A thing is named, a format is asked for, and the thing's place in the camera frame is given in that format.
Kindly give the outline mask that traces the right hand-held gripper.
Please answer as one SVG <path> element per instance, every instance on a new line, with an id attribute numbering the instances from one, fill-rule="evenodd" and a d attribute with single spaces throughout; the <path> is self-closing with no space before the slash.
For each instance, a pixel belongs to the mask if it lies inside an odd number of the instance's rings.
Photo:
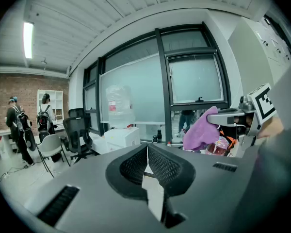
<path id="1" fill-rule="evenodd" d="M 276 114 L 276 109 L 268 97 L 271 87 L 263 84 L 240 98 L 239 109 L 219 110 L 208 114 L 207 122 L 220 126 L 238 126 L 240 150 L 254 145 L 262 125 Z"/>

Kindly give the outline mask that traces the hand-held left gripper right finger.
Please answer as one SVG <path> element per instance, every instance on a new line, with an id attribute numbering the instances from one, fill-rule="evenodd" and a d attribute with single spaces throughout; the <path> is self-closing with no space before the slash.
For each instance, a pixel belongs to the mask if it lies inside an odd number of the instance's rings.
<path id="1" fill-rule="evenodd" d="M 148 163 L 164 191 L 169 232 L 230 232 L 252 174 L 252 154 L 205 155 L 148 145 Z"/>

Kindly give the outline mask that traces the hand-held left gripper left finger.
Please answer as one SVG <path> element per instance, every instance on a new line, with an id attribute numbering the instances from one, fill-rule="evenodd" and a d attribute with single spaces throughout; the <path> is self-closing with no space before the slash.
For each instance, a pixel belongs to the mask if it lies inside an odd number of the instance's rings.
<path id="1" fill-rule="evenodd" d="M 146 144 L 82 160 L 42 186 L 25 208 L 60 232 L 163 232 L 142 188 Z"/>

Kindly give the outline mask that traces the purple cloth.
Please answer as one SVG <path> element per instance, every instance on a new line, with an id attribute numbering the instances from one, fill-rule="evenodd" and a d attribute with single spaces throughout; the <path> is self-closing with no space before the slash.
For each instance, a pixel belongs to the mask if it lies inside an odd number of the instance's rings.
<path id="1" fill-rule="evenodd" d="M 216 106 L 212 106 L 190 127 L 183 137 L 184 150 L 200 150 L 208 144 L 216 142 L 220 137 L 218 125 L 207 121 L 207 116 L 218 114 Z"/>

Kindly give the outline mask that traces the person's right forearm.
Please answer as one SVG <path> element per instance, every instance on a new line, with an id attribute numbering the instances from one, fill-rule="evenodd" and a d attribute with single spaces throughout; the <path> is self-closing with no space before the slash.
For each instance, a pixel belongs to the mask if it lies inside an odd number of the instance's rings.
<path id="1" fill-rule="evenodd" d="M 272 117 L 265 121 L 260 128 L 257 139 L 275 136 L 284 131 L 282 121 L 278 117 Z"/>

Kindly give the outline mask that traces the clear water jug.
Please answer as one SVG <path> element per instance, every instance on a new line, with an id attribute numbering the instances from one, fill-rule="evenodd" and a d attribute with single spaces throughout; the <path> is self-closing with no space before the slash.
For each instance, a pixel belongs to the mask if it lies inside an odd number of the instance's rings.
<path id="1" fill-rule="evenodd" d="M 108 119 L 112 128 L 126 129 L 134 124 L 135 115 L 129 86 L 111 85 L 106 89 Z"/>

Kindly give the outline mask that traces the colourful shiny bag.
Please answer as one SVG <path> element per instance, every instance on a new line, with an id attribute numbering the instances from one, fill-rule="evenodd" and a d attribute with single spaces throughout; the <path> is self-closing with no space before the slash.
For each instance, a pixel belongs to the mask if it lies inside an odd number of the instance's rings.
<path id="1" fill-rule="evenodd" d="M 208 144 L 205 153 L 207 155 L 217 155 L 234 157 L 233 150 L 236 150 L 236 144 L 238 140 L 231 136 L 224 134 L 223 130 L 220 130 L 220 136 L 214 143 Z"/>

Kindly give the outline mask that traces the white box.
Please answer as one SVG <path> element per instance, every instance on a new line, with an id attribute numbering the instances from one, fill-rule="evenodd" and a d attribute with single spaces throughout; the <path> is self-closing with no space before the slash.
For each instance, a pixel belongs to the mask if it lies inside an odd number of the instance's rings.
<path id="1" fill-rule="evenodd" d="M 110 152 L 108 144 L 103 136 L 99 136 L 95 133 L 89 133 L 92 139 L 92 149 L 99 154 L 106 154 Z"/>

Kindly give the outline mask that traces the black mesh office chair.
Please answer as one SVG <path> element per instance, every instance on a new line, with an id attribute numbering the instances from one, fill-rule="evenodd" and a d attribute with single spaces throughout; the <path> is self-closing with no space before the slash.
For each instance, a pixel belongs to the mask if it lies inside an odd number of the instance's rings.
<path id="1" fill-rule="evenodd" d="M 90 121 L 90 115 L 85 113 L 85 110 L 83 108 L 74 108 L 74 109 L 70 109 L 68 111 L 68 116 L 70 118 L 72 117 L 77 117 L 77 118 L 84 118 L 88 121 Z"/>
<path id="2" fill-rule="evenodd" d="M 80 159 L 86 159 L 88 155 L 97 156 L 99 153 L 92 147 L 92 139 L 89 135 L 89 118 L 70 117 L 63 120 L 67 140 L 64 146 L 67 151 L 75 153 L 70 156 L 71 161 L 77 163 Z"/>

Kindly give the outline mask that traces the grey plastic chair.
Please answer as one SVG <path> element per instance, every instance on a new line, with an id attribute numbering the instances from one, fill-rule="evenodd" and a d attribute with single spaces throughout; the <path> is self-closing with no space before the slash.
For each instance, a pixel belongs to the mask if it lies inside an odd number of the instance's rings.
<path id="1" fill-rule="evenodd" d="M 36 148 L 38 150 L 38 153 L 40 155 L 40 158 L 42 160 L 42 163 L 46 169 L 46 171 L 54 178 L 54 175 L 52 174 L 50 168 L 46 164 L 46 159 L 56 155 L 60 154 L 62 161 L 64 160 L 63 157 L 65 158 L 68 166 L 71 166 L 67 156 L 65 154 L 65 151 L 62 146 L 61 139 L 58 135 L 56 134 L 51 134 L 46 136 L 43 141 L 40 144 L 36 144 Z"/>

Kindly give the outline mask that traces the large frosted board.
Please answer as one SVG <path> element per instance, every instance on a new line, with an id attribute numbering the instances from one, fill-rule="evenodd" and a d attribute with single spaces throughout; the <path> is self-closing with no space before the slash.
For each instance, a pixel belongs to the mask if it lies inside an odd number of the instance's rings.
<path id="1" fill-rule="evenodd" d="M 164 125 L 164 96 L 159 54 L 116 67 L 99 77 L 100 119 L 109 122 L 106 89 L 112 85 L 130 88 L 135 124 Z"/>

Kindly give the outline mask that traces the white shelf cabinet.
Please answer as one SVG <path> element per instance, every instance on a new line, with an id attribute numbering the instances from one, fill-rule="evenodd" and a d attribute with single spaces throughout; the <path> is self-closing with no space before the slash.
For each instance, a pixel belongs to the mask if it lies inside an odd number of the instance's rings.
<path id="1" fill-rule="evenodd" d="M 64 106 L 63 106 L 63 91 L 57 90 L 37 90 L 37 112 L 40 111 L 42 105 L 42 98 L 47 93 L 50 96 L 50 105 L 53 108 L 53 113 L 56 116 L 56 120 L 53 121 L 54 125 L 57 125 L 59 129 L 64 119 Z"/>

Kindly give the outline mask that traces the white table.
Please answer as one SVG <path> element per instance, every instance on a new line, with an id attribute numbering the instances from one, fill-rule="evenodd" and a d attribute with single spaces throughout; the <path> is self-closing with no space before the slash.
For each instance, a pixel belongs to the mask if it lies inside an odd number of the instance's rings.
<path id="1" fill-rule="evenodd" d="M 16 143 L 12 140 L 10 129 L 0 130 L 0 157 L 3 160 L 9 159 L 16 150 Z"/>

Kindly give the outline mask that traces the ceiling tube light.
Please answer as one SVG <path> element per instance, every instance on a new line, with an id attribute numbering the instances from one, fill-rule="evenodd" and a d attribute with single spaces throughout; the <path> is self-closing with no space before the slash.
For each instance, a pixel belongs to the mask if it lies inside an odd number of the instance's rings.
<path id="1" fill-rule="evenodd" d="M 32 59 L 32 38 L 33 38 L 33 24 L 29 22 L 24 22 L 23 48 L 26 59 Z"/>

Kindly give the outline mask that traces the black window frame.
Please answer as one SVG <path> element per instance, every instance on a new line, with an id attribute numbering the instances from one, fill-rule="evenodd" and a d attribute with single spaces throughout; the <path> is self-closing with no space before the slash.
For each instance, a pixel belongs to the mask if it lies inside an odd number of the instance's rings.
<path id="1" fill-rule="evenodd" d="M 173 141 L 172 113 L 184 109 L 226 109 L 231 105 L 226 65 L 205 23 L 155 28 L 100 54 L 84 71 L 83 107 L 90 115 L 89 129 L 103 135 L 109 123 L 100 119 L 100 75 L 124 64 L 159 54 L 164 96 L 164 125 L 135 124 L 150 141 L 161 130 L 164 143 Z M 204 102 L 195 102 L 202 97 Z"/>

